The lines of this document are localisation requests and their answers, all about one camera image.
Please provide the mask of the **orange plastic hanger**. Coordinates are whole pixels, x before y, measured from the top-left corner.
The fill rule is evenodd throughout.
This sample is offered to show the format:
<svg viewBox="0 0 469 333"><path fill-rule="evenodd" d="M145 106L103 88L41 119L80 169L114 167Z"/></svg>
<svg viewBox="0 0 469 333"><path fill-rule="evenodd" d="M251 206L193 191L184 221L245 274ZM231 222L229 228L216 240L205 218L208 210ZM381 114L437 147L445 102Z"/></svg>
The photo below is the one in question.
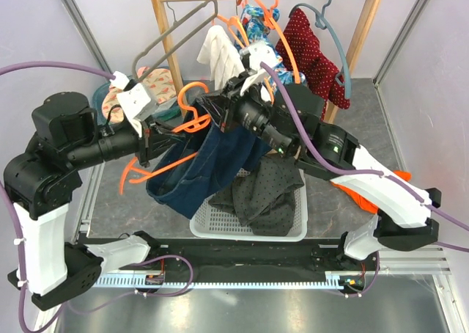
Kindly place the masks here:
<svg viewBox="0 0 469 333"><path fill-rule="evenodd" d="M199 115L197 110L190 105L189 103L186 103L183 99L184 94L191 88L193 87L201 87L204 90L204 93L209 92L209 88L206 84L200 82L200 81L195 81L191 82L189 84L186 84L178 93L177 96L177 103L178 106L186 112L186 114L191 113L192 114L192 119L179 124L175 128L172 128L170 131L175 134L181 134L182 132L186 133L196 133L200 131L203 128L206 128L210 123L211 123L211 117L209 114L204 114L204 115ZM120 180L119 180L119 194L123 195L124 194L124 187L125 187L125 181L127 179L127 176L129 172L137 172L141 176L139 178L134 178L130 179L128 182L132 184L139 184L143 183L144 181L149 180L150 178L153 178L155 176L161 175L164 172L168 172L171 169L174 169L175 167L178 167L180 164L184 164L186 161L190 161L193 159L197 153L191 153L189 156L180 158L177 161L174 161L170 164L167 164L166 166L157 169L154 172L149 172L145 169L138 168L136 166L136 162L139 160L136 156L132 157L132 159L128 162L126 167L123 169Z"/></svg>

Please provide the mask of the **white garment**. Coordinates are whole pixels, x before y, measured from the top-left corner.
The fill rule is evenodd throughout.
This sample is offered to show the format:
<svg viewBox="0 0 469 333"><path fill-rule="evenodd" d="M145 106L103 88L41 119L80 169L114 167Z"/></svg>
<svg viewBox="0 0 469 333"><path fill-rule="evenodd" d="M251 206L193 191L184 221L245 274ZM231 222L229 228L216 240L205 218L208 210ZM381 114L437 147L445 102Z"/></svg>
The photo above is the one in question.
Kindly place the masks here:
<svg viewBox="0 0 469 333"><path fill-rule="evenodd" d="M196 60L210 66L210 80L215 90L223 89L229 79L245 70L238 50L219 25L209 28Z"/></svg>

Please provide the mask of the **blue denim skirt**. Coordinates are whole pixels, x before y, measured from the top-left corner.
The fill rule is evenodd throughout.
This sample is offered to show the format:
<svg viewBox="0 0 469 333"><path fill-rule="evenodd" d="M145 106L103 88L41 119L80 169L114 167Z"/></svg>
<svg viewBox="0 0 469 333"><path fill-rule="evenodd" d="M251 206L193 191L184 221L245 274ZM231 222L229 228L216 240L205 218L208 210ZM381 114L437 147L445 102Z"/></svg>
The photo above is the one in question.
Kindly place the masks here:
<svg viewBox="0 0 469 333"><path fill-rule="evenodd" d="M266 143L241 126L224 133L211 123L167 150L156 170L195 156L147 180L146 190L157 203L192 219L209 196L226 188L240 169L255 169L269 151Z"/></svg>

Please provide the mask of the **blue floral garment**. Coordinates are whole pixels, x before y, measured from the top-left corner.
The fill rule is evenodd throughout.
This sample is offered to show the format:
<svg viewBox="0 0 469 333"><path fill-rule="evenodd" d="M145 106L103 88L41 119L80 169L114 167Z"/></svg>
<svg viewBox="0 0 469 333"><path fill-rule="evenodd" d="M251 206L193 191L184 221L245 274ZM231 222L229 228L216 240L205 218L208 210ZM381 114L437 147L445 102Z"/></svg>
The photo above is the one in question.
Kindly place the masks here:
<svg viewBox="0 0 469 333"><path fill-rule="evenodd" d="M276 21L279 19L279 15L279 10L275 8L273 10L273 17ZM282 84L285 86L288 84L295 84L292 69L289 69L285 66L287 63L284 61L284 59L289 59L289 57L287 54L279 54L279 52L275 49L275 46L268 39L268 35L270 34L271 30L264 24L264 14L262 8L255 7L250 4L245 5L240 15L240 21L248 36L249 44L264 40L275 51L275 53L281 57L281 63L276 65L273 69L277 72ZM300 80L301 84L307 87L306 77L301 72ZM274 82L272 78L269 78L269 84L275 93L277 91L276 82Z"/></svg>

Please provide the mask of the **orange floral garment hanger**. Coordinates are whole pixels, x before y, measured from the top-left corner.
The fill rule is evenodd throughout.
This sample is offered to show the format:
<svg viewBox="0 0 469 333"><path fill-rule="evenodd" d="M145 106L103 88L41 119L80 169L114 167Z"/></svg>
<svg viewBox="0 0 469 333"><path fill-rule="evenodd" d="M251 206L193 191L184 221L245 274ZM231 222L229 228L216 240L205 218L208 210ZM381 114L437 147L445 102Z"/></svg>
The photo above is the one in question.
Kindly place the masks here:
<svg viewBox="0 0 469 333"><path fill-rule="evenodd" d="M276 32L278 33L279 38L280 38L281 42L284 45L284 48L287 52L287 56L289 57L290 63L292 65L292 71L293 71L293 74L294 74L295 83L300 84L301 83L300 72L298 70L298 66L296 64L293 52L292 52L292 50L289 46L289 43L288 43L287 39L284 36L283 31L281 30L280 26L277 24L276 20L273 17L273 10L275 8L277 8L278 0L275 0L274 4L269 9L266 8L266 6L264 5L264 3L261 0L254 0L254 1L262 8L262 11L263 11L263 14L264 14L265 26L268 27L269 29L275 29Z"/></svg>

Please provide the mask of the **grey dotted garment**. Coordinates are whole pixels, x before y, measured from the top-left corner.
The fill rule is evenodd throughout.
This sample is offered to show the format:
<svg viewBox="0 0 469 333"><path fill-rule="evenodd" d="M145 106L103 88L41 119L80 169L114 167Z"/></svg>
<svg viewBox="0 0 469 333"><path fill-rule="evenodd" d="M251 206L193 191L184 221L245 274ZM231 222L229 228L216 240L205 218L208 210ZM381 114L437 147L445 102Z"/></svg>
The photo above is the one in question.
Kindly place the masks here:
<svg viewBox="0 0 469 333"><path fill-rule="evenodd" d="M294 223L295 191L304 186L295 159L277 154L261 157L246 176L237 176L209 204L237 217L254 235L285 236Z"/></svg>

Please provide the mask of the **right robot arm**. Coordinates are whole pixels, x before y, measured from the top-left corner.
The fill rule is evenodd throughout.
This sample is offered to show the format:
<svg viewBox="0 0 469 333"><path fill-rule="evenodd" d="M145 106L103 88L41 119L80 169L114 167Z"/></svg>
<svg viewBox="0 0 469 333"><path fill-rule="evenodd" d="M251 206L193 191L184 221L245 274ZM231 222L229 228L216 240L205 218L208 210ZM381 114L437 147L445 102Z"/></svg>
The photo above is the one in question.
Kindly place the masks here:
<svg viewBox="0 0 469 333"><path fill-rule="evenodd" d="M337 264L353 269L381 249L411 252L435 244L440 207L438 189L420 189L383 166L343 128L321 120L323 100L302 84L277 83L273 103L261 97L260 84L242 76L223 89L196 98L223 131L242 127L279 155L298 153L295 165L307 175L354 191L377 206L377 215L341 237Z"/></svg>

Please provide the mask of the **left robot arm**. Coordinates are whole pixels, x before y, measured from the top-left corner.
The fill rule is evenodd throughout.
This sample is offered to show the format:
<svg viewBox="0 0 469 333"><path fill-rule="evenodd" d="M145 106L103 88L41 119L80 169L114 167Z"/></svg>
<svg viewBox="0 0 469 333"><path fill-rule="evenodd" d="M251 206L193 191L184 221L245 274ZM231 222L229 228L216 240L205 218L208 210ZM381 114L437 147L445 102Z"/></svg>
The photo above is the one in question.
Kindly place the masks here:
<svg viewBox="0 0 469 333"><path fill-rule="evenodd" d="M22 230L25 266L8 278L25 281L32 303L49 310L80 296L100 275L139 264L160 263L155 239L143 231L101 245L71 244L64 226L73 192L81 187L79 172L127 155L148 164L166 152L177 135L154 120L139 134L128 122L115 128L99 125L85 95L60 92L32 112L36 131L24 153L4 170L4 187Z"/></svg>

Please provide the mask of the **blue-grey plastic hanger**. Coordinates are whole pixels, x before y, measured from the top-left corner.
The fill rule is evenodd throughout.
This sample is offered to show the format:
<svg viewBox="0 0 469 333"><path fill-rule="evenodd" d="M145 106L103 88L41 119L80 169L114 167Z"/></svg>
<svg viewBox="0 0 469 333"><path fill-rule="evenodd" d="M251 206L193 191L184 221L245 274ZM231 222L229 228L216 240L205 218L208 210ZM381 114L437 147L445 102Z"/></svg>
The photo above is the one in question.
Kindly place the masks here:
<svg viewBox="0 0 469 333"><path fill-rule="evenodd" d="M323 4L321 10L318 10L317 8L315 8L312 5L307 4L307 3L298 3L290 10L289 17L291 18L293 13L299 7L305 7L307 9L311 10L315 14L314 25L318 29L328 30L328 32L329 32L329 34L330 34L330 36L331 36L331 38L332 38L332 40L333 40L333 42L336 46L336 49L339 53L341 64L342 64L341 70L335 76L335 81L340 87L344 88L345 100L349 101L350 97L351 97L351 93L352 93L350 68L349 68L349 65L347 63L347 59L346 59L344 49L341 45L341 41L338 38L338 36L337 36L336 32L334 31L333 27L331 26L331 24L328 22L328 20L325 17L325 11L326 11L327 7L330 6L331 3L332 3L332 0L327 0Z"/></svg>

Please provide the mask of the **white plastic laundry basket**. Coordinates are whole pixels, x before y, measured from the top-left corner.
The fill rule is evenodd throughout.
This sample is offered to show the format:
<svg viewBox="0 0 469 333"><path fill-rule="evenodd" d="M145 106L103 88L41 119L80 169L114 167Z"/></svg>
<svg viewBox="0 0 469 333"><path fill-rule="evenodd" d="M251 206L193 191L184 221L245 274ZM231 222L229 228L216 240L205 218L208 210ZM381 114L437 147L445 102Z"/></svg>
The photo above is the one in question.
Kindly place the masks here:
<svg viewBox="0 0 469 333"><path fill-rule="evenodd" d="M295 195L295 215L292 228L285 236L254 235L249 226L242 226L235 215L220 211L206 199L190 220L191 232L199 238L214 238L230 241L276 241L298 242L307 233L308 207L306 187L297 189Z"/></svg>

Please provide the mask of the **red dotted garment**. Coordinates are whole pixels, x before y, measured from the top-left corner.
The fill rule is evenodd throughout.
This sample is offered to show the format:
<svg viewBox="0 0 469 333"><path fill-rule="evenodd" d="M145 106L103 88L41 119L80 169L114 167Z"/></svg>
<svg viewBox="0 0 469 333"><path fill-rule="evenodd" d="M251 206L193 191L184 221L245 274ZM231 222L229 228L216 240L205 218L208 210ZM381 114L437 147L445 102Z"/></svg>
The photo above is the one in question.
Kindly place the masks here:
<svg viewBox="0 0 469 333"><path fill-rule="evenodd" d="M283 30L298 67L300 80L313 94L331 102L340 109L348 109L350 102L337 79L339 69L320 50L320 40L302 9L297 8Z"/></svg>

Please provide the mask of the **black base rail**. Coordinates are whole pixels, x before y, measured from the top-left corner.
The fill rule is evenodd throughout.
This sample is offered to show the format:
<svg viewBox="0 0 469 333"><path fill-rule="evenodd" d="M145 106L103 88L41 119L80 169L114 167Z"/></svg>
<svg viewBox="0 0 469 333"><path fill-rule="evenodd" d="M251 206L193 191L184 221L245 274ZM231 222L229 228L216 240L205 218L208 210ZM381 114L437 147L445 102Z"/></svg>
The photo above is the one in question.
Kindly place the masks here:
<svg viewBox="0 0 469 333"><path fill-rule="evenodd" d="M209 238L157 238L146 259L179 255L193 267L193 281L202 283L322 282L328 272L362 274L376 269L376 254L364 261L340 255L341 241L230 241Z"/></svg>

